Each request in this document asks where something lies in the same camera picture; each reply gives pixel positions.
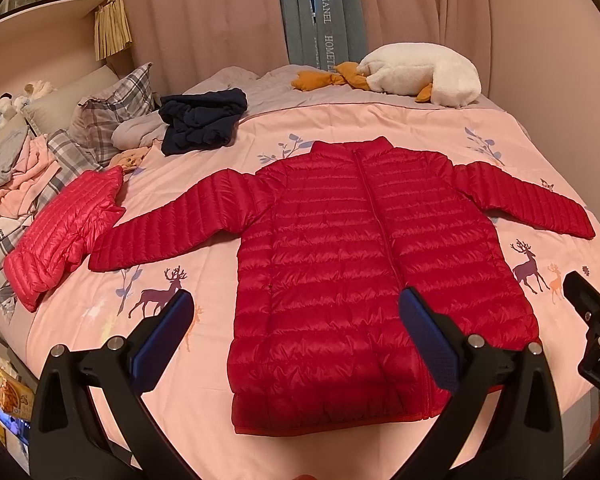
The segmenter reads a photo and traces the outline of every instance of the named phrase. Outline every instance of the shelf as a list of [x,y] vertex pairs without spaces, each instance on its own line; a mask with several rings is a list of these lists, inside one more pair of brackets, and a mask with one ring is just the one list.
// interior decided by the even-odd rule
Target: shelf
[[0,20],[0,46],[52,23],[85,17],[106,0],[55,0],[21,10]]

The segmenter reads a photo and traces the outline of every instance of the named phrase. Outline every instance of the jacket zipper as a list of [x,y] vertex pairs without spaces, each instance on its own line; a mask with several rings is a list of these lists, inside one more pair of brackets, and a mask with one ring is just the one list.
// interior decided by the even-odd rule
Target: jacket zipper
[[[391,269],[394,272],[395,281],[398,284],[398,288],[401,288],[404,284],[404,280],[401,278],[400,273],[398,272],[397,267],[394,262],[394,255],[391,250],[391,245],[389,244],[389,237],[384,228],[384,224],[381,222],[380,217],[378,216],[378,209],[376,208],[376,201],[374,200],[374,196],[371,193],[371,187],[369,186],[369,182],[366,179],[365,171],[362,168],[362,161],[360,160],[360,156],[358,152],[353,152],[353,158],[356,161],[356,165],[358,166],[358,172],[360,173],[360,178],[362,179],[362,184],[365,187],[366,196],[369,200],[369,204],[371,206],[371,212],[374,215],[374,218],[378,222],[378,226],[380,228],[380,234],[382,236],[382,243],[384,244],[384,250],[386,251],[386,255],[389,259],[389,264],[391,265]],[[429,418],[431,416],[430,412],[430,387],[426,377],[428,374],[426,373],[427,368],[422,361],[422,357],[418,354],[418,366],[420,367],[420,376],[423,378],[421,386],[421,399],[422,399],[422,416],[424,418]]]

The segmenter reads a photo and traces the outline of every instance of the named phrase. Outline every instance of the metal screw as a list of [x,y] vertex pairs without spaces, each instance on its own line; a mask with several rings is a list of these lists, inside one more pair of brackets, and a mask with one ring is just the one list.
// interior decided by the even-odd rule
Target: metal screw
[[529,343],[529,346],[527,348],[529,348],[529,351],[533,355],[540,355],[542,353],[542,347],[535,341],[533,343]]
[[109,350],[120,350],[124,343],[125,339],[119,335],[116,335],[107,341],[107,348]]
[[56,345],[51,349],[51,355],[53,357],[60,357],[62,354],[64,354],[64,345]]
[[474,348],[482,348],[484,346],[484,338],[481,335],[471,334],[466,340]]

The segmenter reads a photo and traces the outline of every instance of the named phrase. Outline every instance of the purple deer print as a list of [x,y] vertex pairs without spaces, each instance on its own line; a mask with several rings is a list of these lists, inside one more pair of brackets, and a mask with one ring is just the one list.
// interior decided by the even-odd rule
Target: purple deer print
[[171,282],[168,290],[155,290],[154,288],[146,288],[140,293],[140,300],[136,303],[136,305],[129,311],[129,319],[131,319],[131,314],[133,311],[142,305],[142,317],[146,317],[146,309],[147,303],[155,303],[154,308],[154,316],[158,313],[158,310],[161,310],[171,299],[171,297],[176,293],[177,290],[182,288],[181,280],[184,280],[187,275],[185,271],[180,271],[180,266],[177,266],[169,275],[169,271],[171,269],[167,269],[164,271],[164,277],[167,278],[168,282]]
[[520,240],[516,240],[516,245],[518,246],[518,249],[516,249],[513,244],[511,244],[511,248],[517,253],[526,254],[526,257],[528,258],[528,262],[519,264],[518,266],[515,266],[513,268],[513,275],[516,277],[516,280],[518,280],[518,283],[525,283],[525,285],[531,289],[532,293],[537,294],[537,292],[533,290],[533,287],[526,282],[526,279],[529,276],[535,276],[536,280],[538,280],[538,287],[540,287],[540,292],[542,292],[542,285],[540,285],[540,280],[542,280],[542,282],[544,283],[546,290],[549,290],[546,281],[538,272],[538,264],[536,264],[535,260],[536,255],[531,252],[531,246],[525,244],[524,242],[521,242]]

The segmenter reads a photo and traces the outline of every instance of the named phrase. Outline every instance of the blue curtain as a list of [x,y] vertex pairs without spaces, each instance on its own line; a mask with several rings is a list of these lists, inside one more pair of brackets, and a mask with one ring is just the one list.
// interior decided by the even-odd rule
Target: blue curtain
[[280,0],[289,63],[319,67],[312,0]]
[[368,53],[360,0],[280,0],[289,61],[334,71]]

